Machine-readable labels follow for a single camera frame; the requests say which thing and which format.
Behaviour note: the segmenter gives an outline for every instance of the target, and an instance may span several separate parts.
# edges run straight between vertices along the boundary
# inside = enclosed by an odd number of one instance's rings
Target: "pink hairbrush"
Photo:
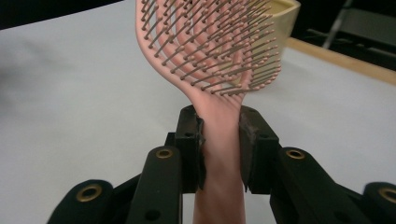
[[[266,1],[136,0],[136,36],[149,63],[205,123],[206,180],[194,223],[245,223],[238,122],[242,101],[280,71]]]

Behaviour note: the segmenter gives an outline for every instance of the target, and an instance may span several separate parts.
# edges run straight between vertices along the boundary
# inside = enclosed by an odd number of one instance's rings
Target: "white surface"
[[[245,105],[282,146],[310,152],[361,192],[396,183],[395,96],[394,86],[287,49],[279,79]],[[0,223],[45,223],[76,184],[139,174],[188,104],[142,56],[134,1],[0,31]],[[267,201],[247,194],[248,223],[275,223]]]

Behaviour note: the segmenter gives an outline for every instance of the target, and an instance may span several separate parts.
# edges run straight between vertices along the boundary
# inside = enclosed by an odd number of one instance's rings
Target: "bolt hole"
[[[350,222],[350,217],[349,217],[347,214],[343,213],[343,212],[335,211],[335,212],[334,212],[334,216],[335,216],[338,220],[340,220],[340,221],[342,221],[342,222],[344,222],[344,223],[349,223],[349,222]]]
[[[379,194],[391,203],[396,203],[396,189],[382,188],[379,190]]]
[[[82,196],[83,197],[91,197],[92,195],[94,195],[97,192],[96,189],[86,189],[82,192]]]
[[[102,193],[102,187],[98,184],[91,184],[86,186],[85,188],[81,189],[77,193],[77,200],[81,203],[86,203],[89,201],[94,200],[95,198],[99,197]]]
[[[173,152],[170,149],[162,149],[162,150],[157,151],[156,155],[160,159],[166,159],[166,158],[171,157],[173,155]]]
[[[291,149],[286,151],[286,154],[290,157],[293,158],[295,160],[302,160],[303,158],[305,158],[305,155],[303,152],[299,151],[299,150],[295,150],[295,149]]]
[[[148,221],[155,221],[158,218],[160,218],[160,216],[161,216],[160,211],[158,211],[158,210],[148,210],[146,215],[145,215],[145,218]]]
[[[193,137],[194,134],[193,134],[193,133],[184,133],[184,136],[186,136],[186,137]]]

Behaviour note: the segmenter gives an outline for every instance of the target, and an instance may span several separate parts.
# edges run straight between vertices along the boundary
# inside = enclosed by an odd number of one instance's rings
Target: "hairbrush head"
[[[188,96],[191,86],[219,96],[262,89],[280,71],[275,39],[268,38],[273,30],[266,3],[137,0],[139,46]]]

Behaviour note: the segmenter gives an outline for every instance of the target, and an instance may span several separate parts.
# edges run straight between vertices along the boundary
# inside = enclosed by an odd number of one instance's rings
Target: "yellow container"
[[[272,14],[273,17],[266,22],[273,21],[275,30],[269,37],[276,37],[277,51],[282,54],[286,41],[293,30],[300,10],[300,3],[295,0],[272,0],[267,6],[270,6],[271,9],[266,14]]]

